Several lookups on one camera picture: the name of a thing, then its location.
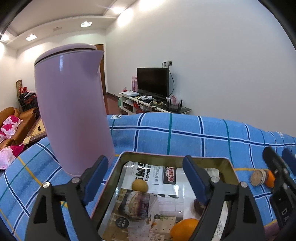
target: red floor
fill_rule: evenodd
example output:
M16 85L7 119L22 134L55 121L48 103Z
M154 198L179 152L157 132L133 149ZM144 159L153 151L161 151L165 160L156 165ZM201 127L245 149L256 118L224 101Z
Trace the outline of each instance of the red floor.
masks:
M105 100L105 107L106 107L107 115L124 114L119 109L118 100L115 97L110 96L110 95L105 95L104 100Z

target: brown wooden door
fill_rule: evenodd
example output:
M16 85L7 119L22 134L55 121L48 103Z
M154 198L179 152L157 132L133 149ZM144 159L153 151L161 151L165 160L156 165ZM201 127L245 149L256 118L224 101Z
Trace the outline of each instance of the brown wooden door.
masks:
M103 44L95 44L97 50L104 50ZM104 67L104 56L100 63L100 71L101 71L101 80L102 80L102 87L103 87L103 94L106 94L106 83L105 83L105 67Z

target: orange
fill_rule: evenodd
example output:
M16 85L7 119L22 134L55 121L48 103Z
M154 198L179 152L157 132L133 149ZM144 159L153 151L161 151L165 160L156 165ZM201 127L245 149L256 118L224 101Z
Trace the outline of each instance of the orange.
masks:
M275 177L274 177L273 173L271 172L271 170L268 170L267 179L265 180L265 185L270 188L273 188L274 181L275 181Z
M172 240L188 241L197 225L198 220L194 218L187 218L176 223L170 231Z

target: sofa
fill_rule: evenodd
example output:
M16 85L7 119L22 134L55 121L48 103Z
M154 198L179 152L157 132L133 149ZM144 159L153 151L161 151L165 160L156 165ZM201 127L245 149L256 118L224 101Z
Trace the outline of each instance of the sofa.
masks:
M0 150L7 146L20 145L23 142L23 140L29 133L29 130L36 121L36 111L37 108L32 108L20 113L19 109L14 107L8 107L0 112L0 126L10 115L14 115L22 120L15 134L10 139L6 139L0 143Z

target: bolt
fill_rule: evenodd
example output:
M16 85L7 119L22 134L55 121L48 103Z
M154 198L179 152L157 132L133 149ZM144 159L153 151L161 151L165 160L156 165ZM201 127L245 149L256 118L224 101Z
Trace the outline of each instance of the bolt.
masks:
M74 183L74 184L78 183L79 181L80 181L80 178L79 177L74 177L71 180L71 182Z
M45 182L45 183L43 183L43 185L42 185L42 187L44 187L44 188L48 188L50 186L50 183L49 182Z
M243 188L248 187L248 184L247 184L246 182L241 182L240 184L241 184L241 186L242 186Z
M217 177L211 177L211 181L213 183L217 183L217 182L219 182L219 178L217 178Z

